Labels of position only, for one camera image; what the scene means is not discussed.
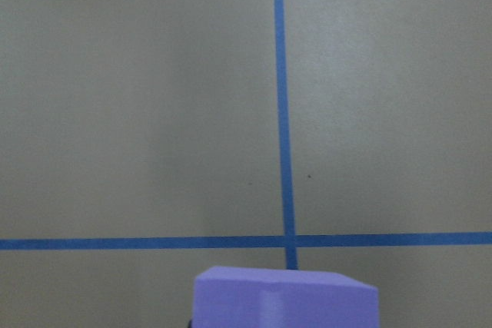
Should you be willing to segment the purple foam block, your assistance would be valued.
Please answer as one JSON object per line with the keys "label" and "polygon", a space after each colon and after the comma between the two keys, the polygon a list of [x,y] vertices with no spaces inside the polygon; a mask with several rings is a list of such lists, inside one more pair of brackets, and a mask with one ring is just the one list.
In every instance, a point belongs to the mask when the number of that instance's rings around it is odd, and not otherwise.
{"label": "purple foam block", "polygon": [[376,287],[320,271],[212,267],[194,281],[193,327],[379,327]]}

